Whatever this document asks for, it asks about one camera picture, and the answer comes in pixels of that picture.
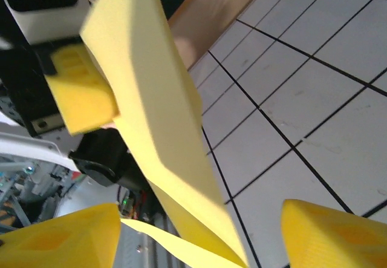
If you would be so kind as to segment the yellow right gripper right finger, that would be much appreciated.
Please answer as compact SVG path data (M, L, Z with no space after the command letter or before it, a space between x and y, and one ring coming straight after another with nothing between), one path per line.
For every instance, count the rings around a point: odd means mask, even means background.
M386 224L287 199L281 232L291 267L386 267Z

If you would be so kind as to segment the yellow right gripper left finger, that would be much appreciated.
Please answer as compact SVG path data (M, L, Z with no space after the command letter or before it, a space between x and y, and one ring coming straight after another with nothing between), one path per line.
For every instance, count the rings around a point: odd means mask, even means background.
M112 267L120 238L114 203L1 235L1 267Z

